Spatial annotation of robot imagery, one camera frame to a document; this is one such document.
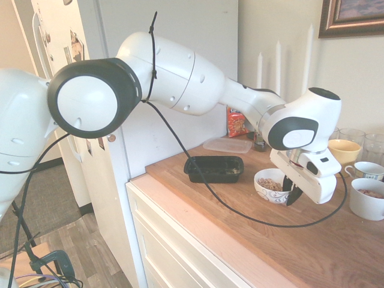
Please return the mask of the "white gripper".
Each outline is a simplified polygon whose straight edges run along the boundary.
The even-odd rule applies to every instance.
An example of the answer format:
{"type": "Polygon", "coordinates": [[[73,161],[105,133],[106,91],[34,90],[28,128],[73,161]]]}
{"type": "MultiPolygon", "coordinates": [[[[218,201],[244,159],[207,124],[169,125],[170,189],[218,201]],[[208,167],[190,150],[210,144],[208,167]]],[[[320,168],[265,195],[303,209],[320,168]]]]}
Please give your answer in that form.
{"type": "Polygon", "coordinates": [[[304,149],[273,149],[270,159],[286,175],[282,188],[283,191],[290,191],[287,206],[294,204],[303,192],[317,204],[331,199],[337,184],[335,175],[338,173],[338,161],[330,150],[310,152],[304,149]]]}

